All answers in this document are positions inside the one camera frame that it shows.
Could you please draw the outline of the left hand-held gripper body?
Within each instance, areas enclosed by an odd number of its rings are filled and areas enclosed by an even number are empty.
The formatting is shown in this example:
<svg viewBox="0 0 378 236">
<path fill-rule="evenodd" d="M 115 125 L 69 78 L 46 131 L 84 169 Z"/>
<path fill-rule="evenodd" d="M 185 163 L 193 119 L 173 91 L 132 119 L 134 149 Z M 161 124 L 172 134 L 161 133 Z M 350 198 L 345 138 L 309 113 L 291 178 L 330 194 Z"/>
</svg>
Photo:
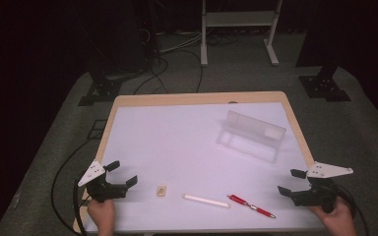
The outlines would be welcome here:
<svg viewBox="0 0 378 236">
<path fill-rule="evenodd" d="M 125 198 L 128 189 L 125 184 L 111 184 L 106 181 L 106 174 L 98 161 L 94 160 L 77 184 L 85 187 L 93 200 L 103 203 L 106 200 Z"/>
</svg>

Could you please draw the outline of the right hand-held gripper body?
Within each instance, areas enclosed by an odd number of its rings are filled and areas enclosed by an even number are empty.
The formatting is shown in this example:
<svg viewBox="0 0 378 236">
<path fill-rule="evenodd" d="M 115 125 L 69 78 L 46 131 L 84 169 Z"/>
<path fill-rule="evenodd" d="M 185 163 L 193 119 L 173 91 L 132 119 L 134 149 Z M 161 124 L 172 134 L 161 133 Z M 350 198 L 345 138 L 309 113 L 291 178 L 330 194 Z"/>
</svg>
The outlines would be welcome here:
<svg viewBox="0 0 378 236">
<path fill-rule="evenodd" d="M 309 190 L 292 192 L 290 198 L 297 207 L 319 206 L 326 213 L 333 211 L 337 197 L 342 197 L 353 206 L 351 197 L 341 189 L 334 181 L 334 177 L 345 176 L 353 173 L 350 167 L 340 167 L 332 164 L 315 161 L 306 171 L 305 178 L 310 185 Z"/>
</svg>

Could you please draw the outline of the red pen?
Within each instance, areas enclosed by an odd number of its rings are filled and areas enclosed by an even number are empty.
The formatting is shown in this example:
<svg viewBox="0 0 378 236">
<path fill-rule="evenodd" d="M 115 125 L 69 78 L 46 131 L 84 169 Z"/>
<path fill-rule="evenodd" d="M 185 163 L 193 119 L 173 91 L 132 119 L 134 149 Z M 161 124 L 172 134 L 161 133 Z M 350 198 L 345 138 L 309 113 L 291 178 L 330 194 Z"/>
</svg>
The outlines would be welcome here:
<svg viewBox="0 0 378 236">
<path fill-rule="evenodd" d="M 232 200 L 232 201 L 234 201 L 234 202 L 236 202 L 236 203 L 238 203 L 240 205 L 249 207 L 250 209 L 252 209 L 254 211 L 257 211 L 258 213 L 263 214 L 263 215 L 265 215 L 265 216 L 267 216 L 269 218 L 276 218 L 276 216 L 274 214 L 272 214 L 272 213 L 270 213 L 270 212 L 268 212 L 268 211 L 266 211 L 266 210 L 264 210 L 264 209 L 262 209 L 262 208 L 260 208 L 258 206 L 254 206 L 252 204 L 249 204 L 247 201 L 245 201 L 245 200 L 243 200 L 243 199 L 241 199 L 241 198 L 239 198 L 239 197 L 237 197 L 235 195 L 227 195 L 227 197 L 230 200 Z"/>
</svg>

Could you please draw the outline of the clear plastic pencil case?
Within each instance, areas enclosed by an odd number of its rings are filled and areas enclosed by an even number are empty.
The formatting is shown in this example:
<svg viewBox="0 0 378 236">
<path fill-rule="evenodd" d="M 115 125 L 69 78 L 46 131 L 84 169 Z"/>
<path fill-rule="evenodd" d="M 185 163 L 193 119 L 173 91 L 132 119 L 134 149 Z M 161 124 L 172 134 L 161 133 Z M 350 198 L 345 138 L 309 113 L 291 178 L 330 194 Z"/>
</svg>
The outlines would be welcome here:
<svg viewBox="0 0 378 236">
<path fill-rule="evenodd" d="M 228 111 L 217 143 L 267 163 L 275 163 L 286 128 Z"/>
</svg>

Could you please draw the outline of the white pen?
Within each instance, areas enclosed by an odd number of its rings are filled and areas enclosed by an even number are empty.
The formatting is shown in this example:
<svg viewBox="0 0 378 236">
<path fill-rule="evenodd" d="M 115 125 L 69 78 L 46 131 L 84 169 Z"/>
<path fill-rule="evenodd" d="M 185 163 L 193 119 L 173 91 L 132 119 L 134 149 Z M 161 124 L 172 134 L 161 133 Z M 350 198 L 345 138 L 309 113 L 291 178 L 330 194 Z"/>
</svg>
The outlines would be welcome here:
<svg viewBox="0 0 378 236">
<path fill-rule="evenodd" d="M 215 200 L 200 198 L 200 197 L 196 197 L 196 196 L 192 196 L 192 195 L 184 194 L 184 195 L 182 195 L 182 198 L 185 199 L 185 200 L 203 203 L 203 204 L 207 204 L 207 205 L 211 205 L 211 206 L 230 208 L 230 204 L 215 201 Z"/>
</svg>

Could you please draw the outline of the person's left hand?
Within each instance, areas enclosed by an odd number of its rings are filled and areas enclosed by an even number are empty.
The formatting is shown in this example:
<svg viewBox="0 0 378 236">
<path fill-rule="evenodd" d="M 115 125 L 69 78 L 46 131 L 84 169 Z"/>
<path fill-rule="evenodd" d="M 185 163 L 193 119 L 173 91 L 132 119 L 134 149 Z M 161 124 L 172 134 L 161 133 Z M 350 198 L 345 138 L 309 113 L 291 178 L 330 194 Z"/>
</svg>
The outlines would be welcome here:
<svg viewBox="0 0 378 236">
<path fill-rule="evenodd" d="M 113 200 L 106 200 L 103 203 L 91 200 L 88 204 L 88 213 L 97 227 L 97 236 L 114 235 L 116 210 Z"/>
</svg>

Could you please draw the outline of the person's right hand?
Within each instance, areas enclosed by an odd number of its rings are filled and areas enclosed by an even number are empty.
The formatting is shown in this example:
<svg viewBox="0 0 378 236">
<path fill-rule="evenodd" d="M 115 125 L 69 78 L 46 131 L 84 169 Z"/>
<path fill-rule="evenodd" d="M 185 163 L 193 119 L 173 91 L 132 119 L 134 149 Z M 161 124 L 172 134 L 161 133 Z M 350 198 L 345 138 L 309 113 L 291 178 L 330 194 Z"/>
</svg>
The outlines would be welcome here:
<svg viewBox="0 0 378 236">
<path fill-rule="evenodd" d="M 311 206 L 309 209 L 320 219 L 332 236 L 357 236 L 347 202 L 337 197 L 334 207 L 330 213 L 324 212 L 320 206 Z"/>
</svg>

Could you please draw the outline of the black stand base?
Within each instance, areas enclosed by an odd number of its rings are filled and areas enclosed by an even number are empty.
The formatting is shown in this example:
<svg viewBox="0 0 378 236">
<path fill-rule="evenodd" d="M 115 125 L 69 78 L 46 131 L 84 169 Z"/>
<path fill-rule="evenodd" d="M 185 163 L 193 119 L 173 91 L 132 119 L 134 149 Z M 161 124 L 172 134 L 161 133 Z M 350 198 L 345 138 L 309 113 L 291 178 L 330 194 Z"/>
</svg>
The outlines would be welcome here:
<svg viewBox="0 0 378 236">
<path fill-rule="evenodd" d="M 113 101 L 121 89 L 121 83 L 101 75 L 92 76 L 88 93 L 81 97 L 79 106 L 92 106 L 96 102 Z"/>
<path fill-rule="evenodd" d="M 329 102 L 350 101 L 347 93 L 334 81 L 337 66 L 325 65 L 315 76 L 300 76 L 299 80 L 310 98 L 324 98 Z"/>
</svg>

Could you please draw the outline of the white metal stand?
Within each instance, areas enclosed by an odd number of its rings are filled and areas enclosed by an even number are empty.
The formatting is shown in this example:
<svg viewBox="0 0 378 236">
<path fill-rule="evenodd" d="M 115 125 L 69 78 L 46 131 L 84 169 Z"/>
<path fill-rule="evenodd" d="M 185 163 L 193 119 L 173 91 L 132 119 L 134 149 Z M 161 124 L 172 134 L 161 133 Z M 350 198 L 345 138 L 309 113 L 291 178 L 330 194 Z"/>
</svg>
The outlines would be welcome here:
<svg viewBox="0 0 378 236">
<path fill-rule="evenodd" d="M 201 25 L 201 61 L 202 66 L 208 65 L 208 28 L 228 28 L 228 27 L 269 27 L 270 33 L 264 39 L 264 44 L 273 66 L 280 64 L 273 47 L 273 40 L 277 29 L 283 0 L 277 0 L 277 4 L 272 11 L 253 12 L 208 12 L 207 2 L 202 0 L 202 25 Z"/>
</svg>

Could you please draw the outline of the black square floor frame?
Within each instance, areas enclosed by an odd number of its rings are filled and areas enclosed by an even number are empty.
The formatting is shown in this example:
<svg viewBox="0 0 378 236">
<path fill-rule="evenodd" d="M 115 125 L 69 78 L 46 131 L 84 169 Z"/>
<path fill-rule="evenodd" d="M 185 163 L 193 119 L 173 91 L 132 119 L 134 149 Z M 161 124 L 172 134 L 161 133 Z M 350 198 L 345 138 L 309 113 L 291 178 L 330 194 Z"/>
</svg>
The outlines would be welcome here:
<svg viewBox="0 0 378 236">
<path fill-rule="evenodd" d="M 87 139 L 100 140 L 103 136 L 106 123 L 107 123 L 106 119 L 95 119 L 92 124 L 91 129 L 88 132 Z"/>
</svg>

